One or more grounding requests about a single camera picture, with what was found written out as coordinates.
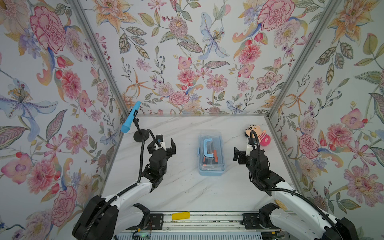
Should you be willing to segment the light blue plastic toolbox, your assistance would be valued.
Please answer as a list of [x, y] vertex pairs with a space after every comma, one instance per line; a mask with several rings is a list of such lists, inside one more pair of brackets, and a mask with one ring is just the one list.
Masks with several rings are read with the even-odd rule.
[[[219, 162], [217, 166], [210, 163], [204, 167], [203, 159], [215, 159]], [[202, 130], [199, 135], [198, 167], [202, 176], [221, 176], [226, 170], [223, 155], [222, 135], [219, 131]]]

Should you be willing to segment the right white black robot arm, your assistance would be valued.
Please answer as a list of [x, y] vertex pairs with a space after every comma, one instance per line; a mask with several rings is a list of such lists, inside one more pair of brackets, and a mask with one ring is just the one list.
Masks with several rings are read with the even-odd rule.
[[261, 149], [254, 130], [247, 133], [247, 149], [234, 149], [234, 161], [245, 165], [250, 182], [261, 192], [280, 201], [293, 216], [278, 204], [268, 203], [259, 209], [257, 223], [264, 229], [277, 227], [299, 240], [357, 240], [355, 225], [347, 218], [338, 219], [317, 207], [294, 190], [281, 176], [270, 170], [270, 163]]

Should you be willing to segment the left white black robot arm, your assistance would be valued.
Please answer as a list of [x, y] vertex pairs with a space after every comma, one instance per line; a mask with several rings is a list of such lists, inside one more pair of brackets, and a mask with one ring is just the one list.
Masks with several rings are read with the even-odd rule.
[[177, 153], [176, 144], [171, 141], [166, 147], [163, 135], [154, 136], [151, 130], [146, 135], [152, 142], [146, 146], [142, 142], [141, 152], [148, 149], [149, 163], [144, 166], [144, 156], [140, 155], [140, 171], [136, 182], [107, 197], [95, 196], [86, 205], [74, 226], [72, 235], [77, 240], [113, 240], [122, 231], [146, 228], [151, 211], [138, 200], [153, 192], [167, 173], [168, 159]]

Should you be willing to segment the cartoon boy plush doll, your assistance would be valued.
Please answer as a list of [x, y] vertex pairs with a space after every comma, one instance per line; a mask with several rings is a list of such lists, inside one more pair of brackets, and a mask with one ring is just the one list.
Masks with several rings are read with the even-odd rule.
[[271, 143], [271, 137], [267, 134], [266, 131], [263, 131], [260, 126], [257, 126], [257, 125], [248, 126], [245, 129], [245, 136], [247, 138], [250, 137], [251, 131], [256, 132], [261, 146], [266, 147]]

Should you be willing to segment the wooden block right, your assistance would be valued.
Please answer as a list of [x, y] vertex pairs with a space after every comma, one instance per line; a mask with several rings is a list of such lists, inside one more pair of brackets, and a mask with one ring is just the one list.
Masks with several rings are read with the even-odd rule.
[[275, 200], [275, 203], [283, 210], [283, 211], [287, 211], [288, 210], [288, 208], [286, 207], [286, 205], [283, 203], [283, 202], [281, 202], [281, 201], [279, 201], [279, 200]]

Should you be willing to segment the yellow tape label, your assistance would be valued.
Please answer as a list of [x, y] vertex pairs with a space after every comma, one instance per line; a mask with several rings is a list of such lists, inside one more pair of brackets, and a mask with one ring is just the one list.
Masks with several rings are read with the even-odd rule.
[[190, 212], [174, 213], [172, 214], [172, 221], [187, 220], [187, 219], [190, 219], [190, 217], [191, 217]]

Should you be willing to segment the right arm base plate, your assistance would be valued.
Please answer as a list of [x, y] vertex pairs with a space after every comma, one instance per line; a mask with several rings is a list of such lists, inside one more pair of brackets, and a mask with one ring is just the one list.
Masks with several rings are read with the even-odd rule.
[[246, 230], [276, 230], [276, 226], [270, 220], [267, 220], [263, 214], [259, 217], [259, 213], [244, 213], [241, 225], [245, 226]]

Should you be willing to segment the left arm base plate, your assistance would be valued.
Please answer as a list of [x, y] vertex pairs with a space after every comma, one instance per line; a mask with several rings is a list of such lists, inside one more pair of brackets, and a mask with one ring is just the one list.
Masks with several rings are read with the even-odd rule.
[[162, 230], [164, 224], [164, 214], [149, 214], [144, 216], [142, 221], [137, 225], [130, 227], [129, 230]]

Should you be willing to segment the aluminium front rail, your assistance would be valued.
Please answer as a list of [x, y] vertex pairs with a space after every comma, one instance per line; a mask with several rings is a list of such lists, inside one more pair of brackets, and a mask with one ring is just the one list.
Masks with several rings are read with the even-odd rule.
[[[164, 224], [162, 230], [143, 230], [144, 232], [267, 232], [268, 230], [246, 230], [241, 225], [244, 213], [258, 213], [255, 211], [190, 211], [191, 217], [187, 220], [172, 221], [172, 214], [181, 212], [151, 212], [151, 214], [164, 214]], [[280, 232], [278, 228], [271, 230], [272, 232]]]

